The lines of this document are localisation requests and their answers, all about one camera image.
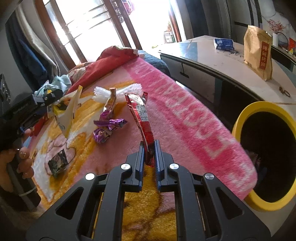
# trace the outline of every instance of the yellow trash can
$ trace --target yellow trash can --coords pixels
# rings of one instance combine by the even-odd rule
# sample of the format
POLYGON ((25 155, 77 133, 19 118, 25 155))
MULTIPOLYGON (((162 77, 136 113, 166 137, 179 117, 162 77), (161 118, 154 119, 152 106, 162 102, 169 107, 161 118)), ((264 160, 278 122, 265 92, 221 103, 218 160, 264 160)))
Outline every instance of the yellow trash can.
POLYGON ((276 104, 248 105, 234 124, 232 135, 245 150, 257 153, 267 172, 245 198, 257 211, 275 211, 296 194, 296 124, 276 104))

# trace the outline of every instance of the blue packet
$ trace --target blue packet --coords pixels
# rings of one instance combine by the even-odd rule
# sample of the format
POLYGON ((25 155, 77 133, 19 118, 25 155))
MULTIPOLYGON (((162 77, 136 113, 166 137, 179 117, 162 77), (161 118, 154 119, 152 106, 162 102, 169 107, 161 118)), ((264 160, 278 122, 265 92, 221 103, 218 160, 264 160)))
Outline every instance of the blue packet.
POLYGON ((232 39, 214 39, 214 46, 219 50, 234 50, 232 39))

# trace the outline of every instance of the red and white wrapper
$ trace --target red and white wrapper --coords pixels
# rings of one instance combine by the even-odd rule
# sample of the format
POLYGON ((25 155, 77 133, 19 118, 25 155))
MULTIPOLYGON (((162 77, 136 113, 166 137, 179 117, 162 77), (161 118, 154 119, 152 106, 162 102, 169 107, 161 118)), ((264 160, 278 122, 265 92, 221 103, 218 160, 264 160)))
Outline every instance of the red and white wrapper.
POLYGON ((144 92, 142 98, 137 93, 125 93, 126 102, 138 125, 144 142, 145 164, 154 167, 154 137, 151 131, 145 103, 148 93, 144 92))

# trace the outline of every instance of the triangular cutout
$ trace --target triangular cutout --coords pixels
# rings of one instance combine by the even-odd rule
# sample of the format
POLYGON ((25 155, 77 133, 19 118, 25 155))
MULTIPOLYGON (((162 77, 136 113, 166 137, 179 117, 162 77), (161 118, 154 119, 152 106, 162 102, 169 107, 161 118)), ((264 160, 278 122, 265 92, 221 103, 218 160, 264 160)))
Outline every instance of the triangular cutout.
POLYGON ((73 192, 72 195, 56 210, 56 214, 71 220, 82 193, 83 188, 77 188, 75 192, 73 192))
POLYGON ((220 188, 216 189, 227 219, 242 215, 242 210, 220 188))

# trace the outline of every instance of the fuzzy blanket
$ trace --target fuzzy blanket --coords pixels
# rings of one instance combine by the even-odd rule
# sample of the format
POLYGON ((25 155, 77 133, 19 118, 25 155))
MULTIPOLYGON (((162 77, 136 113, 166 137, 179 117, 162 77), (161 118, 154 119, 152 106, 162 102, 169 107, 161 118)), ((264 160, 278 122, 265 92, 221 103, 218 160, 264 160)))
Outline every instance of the fuzzy blanket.
MULTIPOLYGON (((163 151, 191 172, 215 174, 240 199, 257 182, 255 168, 231 133, 201 102, 172 79, 140 58, 118 67, 105 78, 84 89, 69 138, 65 139, 55 119, 51 119, 31 142, 34 181, 44 208, 49 208, 75 182, 93 172, 109 172, 137 152, 141 141, 138 127, 126 103, 115 107, 115 118, 128 123, 114 131, 106 143, 96 144, 92 132, 104 104, 92 100, 96 86, 123 88, 142 84, 149 93, 147 112, 155 139, 163 151), (70 162, 57 179, 48 175, 45 163, 65 149, 70 162)), ((176 240, 173 193, 161 194, 155 184, 154 169, 145 167, 142 192, 126 193, 122 240, 176 240)))

